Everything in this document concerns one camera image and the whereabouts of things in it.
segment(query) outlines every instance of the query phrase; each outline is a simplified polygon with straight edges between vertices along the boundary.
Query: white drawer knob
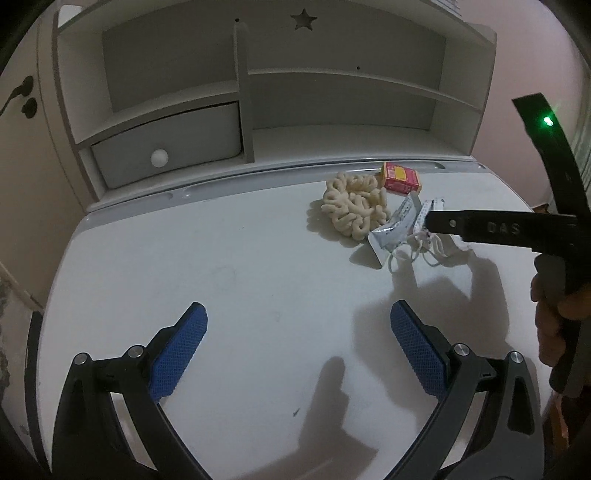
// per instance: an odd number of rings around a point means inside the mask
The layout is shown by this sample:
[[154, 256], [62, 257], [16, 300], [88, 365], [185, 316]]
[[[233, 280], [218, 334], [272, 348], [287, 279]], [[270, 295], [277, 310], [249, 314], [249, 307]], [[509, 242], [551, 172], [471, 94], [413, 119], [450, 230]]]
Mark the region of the white drawer knob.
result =
[[162, 168], [168, 163], [168, 153], [159, 148], [154, 150], [151, 157], [152, 165], [156, 168]]

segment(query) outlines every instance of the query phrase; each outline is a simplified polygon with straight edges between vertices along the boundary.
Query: shelf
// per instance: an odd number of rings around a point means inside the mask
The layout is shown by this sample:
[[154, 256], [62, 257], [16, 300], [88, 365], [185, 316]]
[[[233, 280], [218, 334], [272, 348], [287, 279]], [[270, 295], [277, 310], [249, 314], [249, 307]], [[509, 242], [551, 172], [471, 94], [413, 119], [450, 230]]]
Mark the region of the shelf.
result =
[[77, 139], [77, 146], [79, 148], [87, 147], [119, 132], [164, 116], [237, 101], [238, 83], [235, 80], [209, 83], [168, 93], [114, 113], [95, 131], [84, 138]]
[[[188, 0], [99, 0], [64, 24], [61, 33], [101, 33], [150, 12]], [[481, 46], [489, 39], [477, 26], [460, 21], [455, 14], [431, 0], [349, 0], [415, 22], [446, 38], [456, 38]]]
[[335, 80], [338, 77], [350, 77], [359, 79], [359, 86], [362, 88], [371, 88], [372, 83], [380, 84], [382, 87], [386, 87], [393, 92], [405, 92], [413, 95], [418, 95], [439, 102], [444, 103], [455, 103], [460, 106], [464, 106], [475, 112], [480, 112], [480, 108], [475, 105], [471, 105], [468, 102], [464, 102], [459, 98], [434, 90], [432, 88], [424, 87], [416, 83], [404, 82], [393, 78], [383, 77], [380, 75], [372, 75], [361, 72], [346, 72], [343, 70], [332, 70], [332, 69], [314, 69], [314, 68], [296, 68], [296, 69], [284, 69], [284, 68], [272, 68], [272, 69], [253, 69], [248, 71], [249, 75], [274, 75], [274, 74], [312, 74], [319, 76], [334, 76]]
[[303, 125], [263, 128], [253, 133], [255, 162], [313, 163], [344, 159], [465, 160], [462, 152], [431, 132], [376, 125]]
[[490, 39], [479, 25], [472, 25], [459, 19], [444, 7], [431, 0], [348, 0], [368, 7], [379, 8], [427, 27], [446, 38], [492, 46]]
[[60, 28], [60, 33], [101, 33], [128, 20], [189, 0], [98, 0]]

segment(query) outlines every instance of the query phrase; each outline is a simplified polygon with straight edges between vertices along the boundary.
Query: star cutout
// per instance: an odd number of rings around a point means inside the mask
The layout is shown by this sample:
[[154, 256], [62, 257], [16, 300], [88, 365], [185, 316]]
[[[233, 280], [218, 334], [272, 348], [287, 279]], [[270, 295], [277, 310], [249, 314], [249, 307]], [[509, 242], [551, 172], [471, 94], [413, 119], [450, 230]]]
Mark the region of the star cutout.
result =
[[312, 22], [318, 17], [311, 17], [308, 15], [306, 9], [303, 9], [299, 15], [290, 15], [295, 20], [295, 29], [306, 27], [308, 30], [312, 30]]

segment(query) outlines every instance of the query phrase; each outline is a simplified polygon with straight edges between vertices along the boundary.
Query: white desk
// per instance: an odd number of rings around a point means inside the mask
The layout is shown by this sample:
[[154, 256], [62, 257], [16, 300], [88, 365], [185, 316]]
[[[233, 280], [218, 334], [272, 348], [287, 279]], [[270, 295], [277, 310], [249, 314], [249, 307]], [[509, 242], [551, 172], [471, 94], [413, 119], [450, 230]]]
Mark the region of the white desk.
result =
[[[491, 173], [421, 179], [421, 198], [443, 196], [448, 209], [527, 210]], [[450, 343], [498, 358], [521, 351], [544, 408], [550, 370], [537, 359], [529, 300], [535, 254], [474, 245], [468, 265], [417, 260], [392, 276], [376, 269], [367, 245], [333, 231], [320, 213], [323, 192], [322, 182], [246, 192], [79, 233], [41, 337], [38, 402], [48, 456], [75, 354], [120, 356], [174, 324], [193, 301], [206, 306], [209, 329], [161, 404], [215, 480], [382, 479], [436, 405], [390, 331], [398, 299]], [[391, 206], [401, 200], [389, 197]], [[477, 416], [469, 416], [454, 455]], [[132, 448], [139, 451], [134, 441]]]

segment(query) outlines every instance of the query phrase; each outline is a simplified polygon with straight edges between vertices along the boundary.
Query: drawer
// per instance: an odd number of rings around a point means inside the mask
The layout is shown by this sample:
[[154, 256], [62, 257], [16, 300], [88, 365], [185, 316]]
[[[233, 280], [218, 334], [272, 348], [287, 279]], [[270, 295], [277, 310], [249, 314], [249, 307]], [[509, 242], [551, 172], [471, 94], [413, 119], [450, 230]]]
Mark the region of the drawer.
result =
[[91, 147], [106, 185], [115, 189], [158, 173], [238, 155], [238, 104], [168, 116]]

